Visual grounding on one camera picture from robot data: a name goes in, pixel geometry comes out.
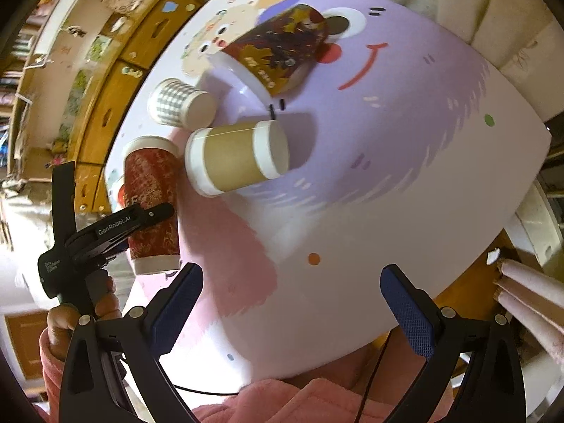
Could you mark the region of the tall red paper cup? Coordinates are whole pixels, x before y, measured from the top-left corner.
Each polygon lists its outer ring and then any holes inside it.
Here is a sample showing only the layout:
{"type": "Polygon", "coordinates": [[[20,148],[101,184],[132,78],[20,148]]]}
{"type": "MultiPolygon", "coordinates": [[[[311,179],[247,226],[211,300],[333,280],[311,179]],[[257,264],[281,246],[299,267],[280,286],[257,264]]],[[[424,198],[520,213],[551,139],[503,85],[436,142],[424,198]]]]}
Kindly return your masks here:
{"type": "MultiPolygon", "coordinates": [[[[132,140],[124,160],[124,192],[127,205],[145,210],[162,203],[177,205],[180,163],[178,148],[160,136],[132,140]]],[[[180,268],[177,214],[135,232],[128,239],[134,273],[138,276],[180,268]]]]}

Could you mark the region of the wooden bookshelf hutch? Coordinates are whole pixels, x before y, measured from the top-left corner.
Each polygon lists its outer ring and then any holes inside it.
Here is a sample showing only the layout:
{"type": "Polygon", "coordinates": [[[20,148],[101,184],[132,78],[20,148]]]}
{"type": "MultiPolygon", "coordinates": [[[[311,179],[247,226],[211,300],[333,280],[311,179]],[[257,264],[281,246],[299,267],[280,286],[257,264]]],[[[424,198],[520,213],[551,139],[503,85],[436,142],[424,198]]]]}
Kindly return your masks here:
{"type": "Polygon", "coordinates": [[[2,173],[31,178],[31,161],[39,160],[38,179],[47,177],[63,152],[78,153],[78,119],[97,95],[97,81],[111,71],[140,80],[141,68],[119,57],[155,0],[53,0],[31,53],[20,72],[12,101],[10,126],[1,137],[7,152],[2,173]]]}

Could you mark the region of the pink fleece robe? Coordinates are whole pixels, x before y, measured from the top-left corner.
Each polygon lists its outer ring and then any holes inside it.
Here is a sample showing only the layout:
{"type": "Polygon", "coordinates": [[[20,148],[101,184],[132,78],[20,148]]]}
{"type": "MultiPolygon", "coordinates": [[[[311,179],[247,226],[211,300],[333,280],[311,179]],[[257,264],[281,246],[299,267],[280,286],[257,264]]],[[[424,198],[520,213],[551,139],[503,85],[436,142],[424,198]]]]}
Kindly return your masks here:
{"type": "MultiPolygon", "coordinates": [[[[50,402],[50,412],[38,409],[46,422],[59,422],[59,395],[64,362],[51,354],[48,330],[39,337],[40,358],[43,378],[50,402]]],[[[372,390],[403,393],[409,385],[407,375],[392,372],[392,364],[400,365],[398,354],[392,353],[392,363],[382,361],[372,390]]],[[[397,405],[399,398],[391,398],[392,404],[368,399],[364,405],[360,422],[384,422],[397,405]]],[[[221,404],[204,405],[194,409],[193,414],[200,422],[354,422],[360,407],[361,396],[340,387],[325,378],[312,380],[304,388],[269,379],[251,384],[238,395],[221,404]]],[[[429,422],[445,417],[453,403],[450,385],[443,393],[436,411],[429,422]]]]}

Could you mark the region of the wooden desk with drawers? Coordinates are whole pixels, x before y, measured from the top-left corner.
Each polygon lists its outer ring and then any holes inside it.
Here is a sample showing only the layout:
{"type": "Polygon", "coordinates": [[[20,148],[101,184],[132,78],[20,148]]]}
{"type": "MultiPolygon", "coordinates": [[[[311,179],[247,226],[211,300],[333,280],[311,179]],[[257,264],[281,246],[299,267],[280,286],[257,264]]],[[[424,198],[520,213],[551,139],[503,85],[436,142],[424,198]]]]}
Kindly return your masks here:
{"type": "Polygon", "coordinates": [[[108,214],[103,179],[118,128],[149,70],[182,26],[207,0],[145,0],[128,16],[94,68],[70,136],[75,163],[75,212],[108,214]]]}

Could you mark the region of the cartoon printed table cover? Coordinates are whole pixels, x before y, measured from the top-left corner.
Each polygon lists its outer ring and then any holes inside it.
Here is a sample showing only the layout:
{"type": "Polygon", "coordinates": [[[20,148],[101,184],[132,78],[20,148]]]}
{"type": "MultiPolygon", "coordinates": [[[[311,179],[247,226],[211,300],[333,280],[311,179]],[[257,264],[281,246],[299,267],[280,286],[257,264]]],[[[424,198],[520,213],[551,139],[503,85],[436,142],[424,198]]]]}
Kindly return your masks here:
{"type": "Polygon", "coordinates": [[[157,124],[148,97],[168,78],[214,94],[219,125],[274,117],[290,171],[205,198],[179,182],[184,262],[204,289],[161,364],[188,388],[232,392],[367,345],[394,326],[380,271],[397,264],[437,295],[525,197],[551,136],[533,107],[456,35],[388,0],[210,0],[141,86],[108,156],[114,187],[129,143],[188,133],[157,124]],[[267,106],[204,57],[297,4],[342,29],[295,90],[267,106]]]}

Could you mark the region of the brown wooden door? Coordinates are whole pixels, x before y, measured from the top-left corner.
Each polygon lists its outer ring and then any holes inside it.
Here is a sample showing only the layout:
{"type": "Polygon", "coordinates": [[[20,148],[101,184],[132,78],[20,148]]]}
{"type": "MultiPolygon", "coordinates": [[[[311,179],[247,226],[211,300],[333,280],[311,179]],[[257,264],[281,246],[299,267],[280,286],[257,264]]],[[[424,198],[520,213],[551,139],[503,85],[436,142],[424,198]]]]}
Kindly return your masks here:
{"type": "Polygon", "coordinates": [[[42,377],[39,337],[47,327],[46,310],[11,314],[5,317],[8,336],[25,380],[42,377]]]}

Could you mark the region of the brown kraft paper cup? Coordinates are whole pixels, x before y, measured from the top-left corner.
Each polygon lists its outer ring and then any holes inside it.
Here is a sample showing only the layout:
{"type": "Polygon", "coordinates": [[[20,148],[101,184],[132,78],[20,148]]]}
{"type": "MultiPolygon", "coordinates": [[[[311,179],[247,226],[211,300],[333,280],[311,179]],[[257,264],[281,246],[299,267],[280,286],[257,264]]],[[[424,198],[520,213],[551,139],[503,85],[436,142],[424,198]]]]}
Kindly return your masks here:
{"type": "Polygon", "coordinates": [[[199,129],[184,149],[188,180],[207,198],[277,179],[289,167],[288,139],[275,120],[199,129]]]}

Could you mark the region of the metal rack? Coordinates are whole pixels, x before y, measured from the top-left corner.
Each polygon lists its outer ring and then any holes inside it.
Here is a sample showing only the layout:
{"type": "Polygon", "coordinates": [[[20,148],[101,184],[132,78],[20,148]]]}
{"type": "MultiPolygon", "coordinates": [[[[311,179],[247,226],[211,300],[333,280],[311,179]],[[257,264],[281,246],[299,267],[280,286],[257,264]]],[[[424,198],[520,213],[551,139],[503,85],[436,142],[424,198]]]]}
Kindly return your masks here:
{"type": "Polygon", "coordinates": [[[537,176],[537,180],[559,222],[563,222],[563,170],[563,143],[559,142],[551,145],[537,176]]]}

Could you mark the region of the grey checkered paper cup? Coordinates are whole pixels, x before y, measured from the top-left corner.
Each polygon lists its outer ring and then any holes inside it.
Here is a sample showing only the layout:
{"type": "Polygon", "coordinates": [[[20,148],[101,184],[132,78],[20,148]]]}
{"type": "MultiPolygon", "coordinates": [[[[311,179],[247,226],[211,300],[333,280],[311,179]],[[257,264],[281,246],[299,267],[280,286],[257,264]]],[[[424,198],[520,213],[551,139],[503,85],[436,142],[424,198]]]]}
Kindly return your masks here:
{"type": "Polygon", "coordinates": [[[217,102],[212,94],[177,78],[161,81],[150,94],[148,115],[158,124],[195,131],[211,126],[217,102]]]}

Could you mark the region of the small red paper cup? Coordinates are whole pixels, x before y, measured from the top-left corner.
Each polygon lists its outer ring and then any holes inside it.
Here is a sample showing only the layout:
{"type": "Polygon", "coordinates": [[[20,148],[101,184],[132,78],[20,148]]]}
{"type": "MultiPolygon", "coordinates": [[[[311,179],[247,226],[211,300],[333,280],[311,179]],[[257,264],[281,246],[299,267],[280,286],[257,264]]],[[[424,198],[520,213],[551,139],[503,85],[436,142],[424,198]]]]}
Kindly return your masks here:
{"type": "Polygon", "coordinates": [[[125,199],[125,181],[124,176],[121,176],[116,182],[114,186],[114,194],[115,200],[118,205],[119,209],[123,209],[126,206],[126,199],[125,199]]]}

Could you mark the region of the white lace covered cabinet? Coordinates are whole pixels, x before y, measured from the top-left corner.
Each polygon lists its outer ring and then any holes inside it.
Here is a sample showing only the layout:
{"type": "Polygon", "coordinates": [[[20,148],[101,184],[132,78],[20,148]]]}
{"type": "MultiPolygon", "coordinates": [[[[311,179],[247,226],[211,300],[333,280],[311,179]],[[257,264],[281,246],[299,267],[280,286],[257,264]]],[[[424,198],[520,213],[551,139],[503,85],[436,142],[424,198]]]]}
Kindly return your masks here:
{"type": "Polygon", "coordinates": [[[1,191],[1,298],[10,305],[50,308],[38,258],[54,245],[51,183],[27,182],[1,191]]]}

